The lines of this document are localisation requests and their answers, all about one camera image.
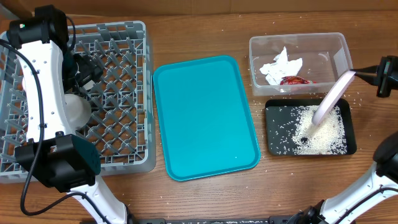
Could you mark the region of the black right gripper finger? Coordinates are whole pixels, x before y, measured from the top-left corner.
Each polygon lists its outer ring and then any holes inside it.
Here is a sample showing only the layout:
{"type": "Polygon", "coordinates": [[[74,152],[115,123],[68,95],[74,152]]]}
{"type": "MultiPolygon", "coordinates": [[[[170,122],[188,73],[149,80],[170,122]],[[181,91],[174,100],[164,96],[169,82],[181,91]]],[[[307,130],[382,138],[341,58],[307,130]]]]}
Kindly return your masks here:
{"type": "Polygon", "coordinates": [[[355,75],[370,85],[378,86],[378,80],[377,80],[376,73],[356,72],[355,75]]]}
{"type": "Polygon", "coordinates": [[[373,65],[365,68],[351,69],[352,72],[355,72],[356,74],[359,75],[373,75],[377,73],[377,70],[378,70],[378,65],[373,65]]]}

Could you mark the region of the grey metal bowl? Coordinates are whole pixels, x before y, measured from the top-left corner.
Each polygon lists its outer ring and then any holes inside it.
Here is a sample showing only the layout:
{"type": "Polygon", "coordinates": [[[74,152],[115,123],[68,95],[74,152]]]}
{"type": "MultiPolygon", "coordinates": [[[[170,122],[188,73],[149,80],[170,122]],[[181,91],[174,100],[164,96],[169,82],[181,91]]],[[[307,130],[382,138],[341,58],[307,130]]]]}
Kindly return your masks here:
{"type": "Polygon", "coordinates": [[[79,130],[88,123],[91,117],[90,103],[74,94],[65,95],[66,115],[72,129],[79,130]]]}

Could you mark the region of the white plate with rice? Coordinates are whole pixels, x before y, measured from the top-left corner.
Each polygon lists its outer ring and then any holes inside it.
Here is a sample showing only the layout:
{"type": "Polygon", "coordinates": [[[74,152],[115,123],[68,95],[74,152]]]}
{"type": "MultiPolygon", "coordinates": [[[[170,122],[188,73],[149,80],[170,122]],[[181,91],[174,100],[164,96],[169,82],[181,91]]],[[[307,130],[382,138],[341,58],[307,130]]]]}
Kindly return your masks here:
{"type": "Polygon", "coordinates": [[[319,104],[316,112],[312,117],[312,124],[318,126],[325,119],[326,115],[336,105],[343,93],[353,82],[355,76],[354,71],[347,71],[336,81],[330,91],[326,94],[322,102],[319,104]]]}

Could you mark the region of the red snack wrapper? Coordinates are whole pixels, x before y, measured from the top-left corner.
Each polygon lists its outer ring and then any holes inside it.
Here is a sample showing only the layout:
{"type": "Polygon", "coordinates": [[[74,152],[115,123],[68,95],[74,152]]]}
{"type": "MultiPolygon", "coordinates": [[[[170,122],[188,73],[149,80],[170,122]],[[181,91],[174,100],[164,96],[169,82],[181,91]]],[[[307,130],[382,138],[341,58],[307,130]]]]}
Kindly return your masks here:
{"type": "Polygon", "coordinates": [[[314,84],[311,80],[306,80],[299,76],[282,77],[280,85],[299,85],[299,84],[314,84]]]}

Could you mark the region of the white napkin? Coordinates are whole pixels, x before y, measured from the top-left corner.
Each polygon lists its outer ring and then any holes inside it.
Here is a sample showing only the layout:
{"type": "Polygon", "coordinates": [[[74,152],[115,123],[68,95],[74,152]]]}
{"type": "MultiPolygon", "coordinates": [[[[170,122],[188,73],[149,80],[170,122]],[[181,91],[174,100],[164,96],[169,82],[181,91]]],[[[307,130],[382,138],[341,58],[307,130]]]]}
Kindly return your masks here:
{"type": "Polygon", "coordinates": [[[270,85],[280,85],[284,77],[297,76],[303,66],[303,59],[289,60],[286,47],[276,55],[273,63],[264,64],[259,71],[266,76],[270,85]]]}

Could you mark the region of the white plastic cup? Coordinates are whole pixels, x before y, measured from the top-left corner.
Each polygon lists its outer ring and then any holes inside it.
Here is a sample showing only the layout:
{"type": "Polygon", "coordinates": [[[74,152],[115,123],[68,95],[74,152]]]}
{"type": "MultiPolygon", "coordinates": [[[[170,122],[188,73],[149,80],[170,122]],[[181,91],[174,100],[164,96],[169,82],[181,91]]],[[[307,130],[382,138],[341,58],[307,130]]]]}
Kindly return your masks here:
{"type": "Polygon", "coordinates": [[[83,88],[84,88],[86,91],[90,91],[90,90],[94,87],[95,84],[96,84],[96,83],[95,83],[93,80],[90,80],[88,83],[86,83],[85,85],[83,85],[83,88]]]}

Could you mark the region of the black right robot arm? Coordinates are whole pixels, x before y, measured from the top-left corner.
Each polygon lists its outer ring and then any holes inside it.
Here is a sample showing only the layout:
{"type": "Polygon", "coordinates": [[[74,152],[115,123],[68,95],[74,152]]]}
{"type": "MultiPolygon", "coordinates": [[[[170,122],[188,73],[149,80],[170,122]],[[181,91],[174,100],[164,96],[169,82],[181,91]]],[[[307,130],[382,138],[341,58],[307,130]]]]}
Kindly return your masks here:
{"type": "MultiPolygon", "coordinates": [[[[386,98],[397,89],[397,57],[382,57],[379,65],[345,72],[320,103],[312,118],[314,125],[321,123],[354,77],[377,86],[376,96],[386,98]]],[[[374,152],[373,161],[368,171],[342,193],[298,212],[287,222],[353,223],[378,203],[397,195],[397,133],[383,140],[374,152]]]]}

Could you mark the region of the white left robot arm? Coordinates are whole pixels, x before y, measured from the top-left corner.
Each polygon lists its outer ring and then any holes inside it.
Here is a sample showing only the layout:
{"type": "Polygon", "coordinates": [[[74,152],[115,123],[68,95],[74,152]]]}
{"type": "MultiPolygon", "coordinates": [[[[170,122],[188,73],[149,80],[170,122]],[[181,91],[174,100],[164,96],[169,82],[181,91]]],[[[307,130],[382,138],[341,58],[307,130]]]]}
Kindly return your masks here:
{"type": "Polygon", "coordinates": [[[73,21],[53,5],[10,23],[1,45],[17,55],[28,104],[27,142],[15,148],[16,161],[29,179],[79,201],[97,223],[134,223],[102,179],[95,145],[76,134],[91,106],[69,90],[98,81],[103,66],[76,54],[75,43],[73,21]]]}

